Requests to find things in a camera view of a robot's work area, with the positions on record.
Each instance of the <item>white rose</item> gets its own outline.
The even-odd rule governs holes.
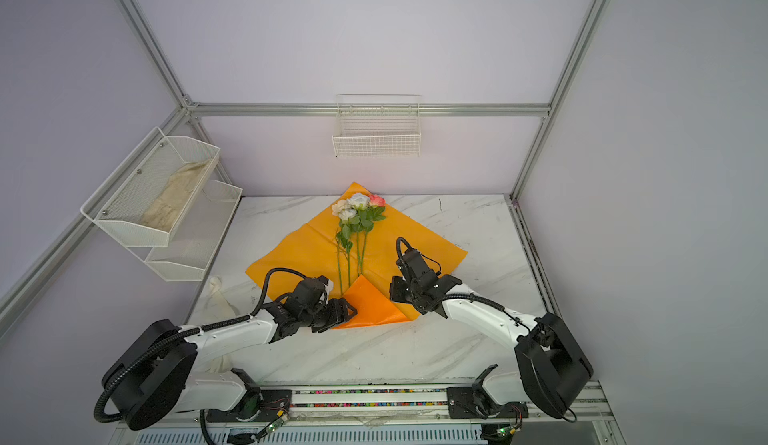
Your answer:
[[[349,208],[350,204],[346,200],[340,200],[331,205],[331,213],[338,217],[342,210],[347,210]]]
[[[351,196],[349,199],[346,200],[346,202],[349,203],[353,209],[358,209],[358,210],[364,210],[368,206],[368,202],[370,201],[371,201],[370,197],[367,195],[363,195],[362,193],[356,193],[355,195]]]
[[[351,219],[356,215],[357,215],[357,210],[354,210],[354,209],[344,209],[339,212],[339,218],[344,222],[346,222],[347,220]]]

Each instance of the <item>aluminum frame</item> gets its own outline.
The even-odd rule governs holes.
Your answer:
[[[198,104],[185,92],[170,62],[160,48],[146,17],[141,12],[137,0],[115,0],[118,7],[148,54],[150,62],[159,73],[164,84],[174,97],[178,108],[168,117],[161,129],[164,133],[173,130],[185,119],[195,133],[208,143],[213,143],[206,132],[200,117],[203,116],[335,116],[338,104]],[[559,314],[557,302],[544,273],[544,268],[518,203],[532,168],[542,151],[545,140],[552,130],[552,125],[562,106],[565,96],[573,82],[575,74],[586,54],[587,48],[599,25],[600,16],[609,0],[592,0],[590,9],[584,18],[579,34],[563,69],[550,104],[420,104],[419,113],[424,116],[538,116],[542,121],[533,143],[526,155],[523,167],[514,183],[508,202],[521,243],[528,257],[529,265],[536,277],[537,286],[542,294],[545,307]],[[115,170],[110,180],[119,183],[120,177],[131,165],[139,160],[145,150],[140,145]],[[224,166],[216,167],[222,181],[232,184]],[[57,238],[46,252],[35,262],[14,288],[0,299],[0,344],[8,336],[14,325],[26,316],[30,308],[40,298],[45,288],[52,282],[60,268],[91,230],[92,224],[84,216],[78,218]],[[615,422],[610,422],[610,429],[618,432]]]
[[[554,88],[552,100],[550,100],[549,104],[549,115],[542,119],[542,123],[539,125],[538,132],[531,144],[531,149],[525,157],[525,162],[523,162],[523,167],[520,169],[518,178],[514,181],[514,188],[512,189],[511,194],[514,200],[519,199],[522,194],[525,182],[528,181],[528,177],[533,170],[533,165],[536,163],[539,154],[541,154],[544,148],[544,142],[552,131],[554,119],[557,117],[558,111],[562,108],[562,103],[565,96],[568,94],[568,90],[571,88],[571,84],[578,72],[579,66],[581,66],[581,62],[584,60],[584,56],[587,53],[592,37],[594,37],[595,31],[600,25],[600,17],[609,2],[610,0],[592,0],[590,4],[587,16],[584,18],[584,22],[581,25],[574,46],[571,49],[571,53],[563,68],[563,73],[560,75],[558,85]]]
[[[355,104],[410,110],[412,104]],[[339,104],[195,104],[196,116],[336,116]],[[549,116],[549,104],[419,104],[420,116]]]

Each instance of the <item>rose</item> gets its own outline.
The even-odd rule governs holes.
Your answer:
[[[350,251],[357,247],[357,275],[362,274],[368,234],[373,230],[375,222],[386,217],[386,202],[375,193],[367,196],[356,193],[347,200],[340,200],[331,205],[331,213],[339,217],[339,231],[336,233],[336,265],[339,267],[339,287],[343,293],[341,278],[341,256],[346,257],[346,278],[352,286],[352,266]],[[360,235],[362,233],[362,253],[360,252]]]
[[[349,208],[350,204],[346,200],[340,200],[331,205],[331,213],[338,217],[341,210],[348,210]]]
[[[383,206],[386,205],[386,202],[384,202],[384,198],[383,197],[379,197],[377,194],[372,193],[371,194],[371,199],[370,199],[370,204],[372,206],[374,206],[374,207],[383,207]]]
[[[356,215],[357,215],[357,210],[344,209],[339,212],[339,219],[341,219],[343,222],[348,222],[352,217]]]
[[[359,192],[346,200],[346,202],[350,204],[350,207],[357,210],[364,210],[368,206],[368,202],[370,201],[371,200],[369,196]]]

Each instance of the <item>marble tabletop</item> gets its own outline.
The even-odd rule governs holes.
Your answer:
[[[245,274],[246,268],[335,198],[243,198],[189,323],[211,323],[250,311],[260,289]],[[478,294],[521,313],[544,314],[503,195],[385,198],[468,252],[452,275]],[[303,328],[275,344],[242,349],[230,360],[261,385],[457,383],[472,381],[493,363],[503,371],[517,370],[511,350],[437,314],[405,324],[323,334]]]

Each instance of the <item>wall-mounted basket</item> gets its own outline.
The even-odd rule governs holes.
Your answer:
[[[208,180],[168,247],[152,248],[144,263],[165,281],[202,280],[242,193],[240,187]]]
[[[203,189],[219,161],[219,147],[187,136],[161,137],[130,177],[111,196],[96,216],[84,215],[106,231],[123,247],[168,247],[197,194]],[[146,216],[168,184],[168,179],[186,164],[200,164],[194,182],[176,196],[175,219],[162,224],[148,222]]]
[[[356,100],[382,96],[354,96]],[[418,96],[406,97],[408,104],[339,103],[333,150],[337,157],[419,156],[422,131]]]

